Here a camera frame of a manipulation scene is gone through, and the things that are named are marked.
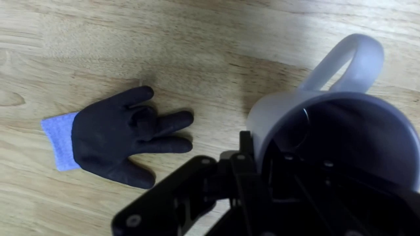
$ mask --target glove finger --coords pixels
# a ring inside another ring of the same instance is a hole
[[[149,86],[137,86],[110,97],[108,101],[119,106],[132,106],[153,97],[153,89]]]
[[[135,165],[128,158],[118,166],[101,173],[99,175],[136,187],[150,188],[154,185],[154,175],[149,170]]]
[[[179,111],[157,118],[154,136],[165,136],[190,126],[194,116],[190,111]]]
[[[135,141],[132,153],[182,153],[191,148],[191,141],[185,137],[161,136],[149,141]]]
[[[154,135],[157,112],[150,106],[136,106],[129,110],[129,126],[136,140],[150,140]]]

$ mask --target cup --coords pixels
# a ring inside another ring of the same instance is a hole
[[[346,63],[343,74],[320,88]],[[418,191],[418,137],[392,105],[364,94],[383,64],[379,42],[351,34],[336,44],[292,93],[257,101],[246,126],[261,171],[270,141],[307,161],[338,160]]]

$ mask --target black plastic part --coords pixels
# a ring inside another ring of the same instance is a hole
[[[217,199],[231,208],[208,236],[418,236],[420,196],[342,162],[307,162],[267,145],[255,171],[249,132],[219,162],[198,156],[122,209],[114,234],[183,234]]]

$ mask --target wood grain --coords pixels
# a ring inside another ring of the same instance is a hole
[[[162,112],[195,112],[185,154],[140,154],[157,179],[194,154],[237,147],[254,101],[292,90],[341,38],[381,42],[368,91],[420,128],[420,2],[414,0],[0,0],[0,234],[110,234],[144,190],[53,169],[44,116],[139,84]],[[225,203],[189,234],[203,234]]]

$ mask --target work glove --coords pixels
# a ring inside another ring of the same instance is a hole
[[[190,140],[173,132],[192,123],[192,114],[178,111],[157,116],[140,105],[152,98],[149,86],[128,89],[91,103],[72,122],[73,160],[84,170],[137,187],[152,187],[154,175],[128,160],[135,153],[179,153],[191,149]]]

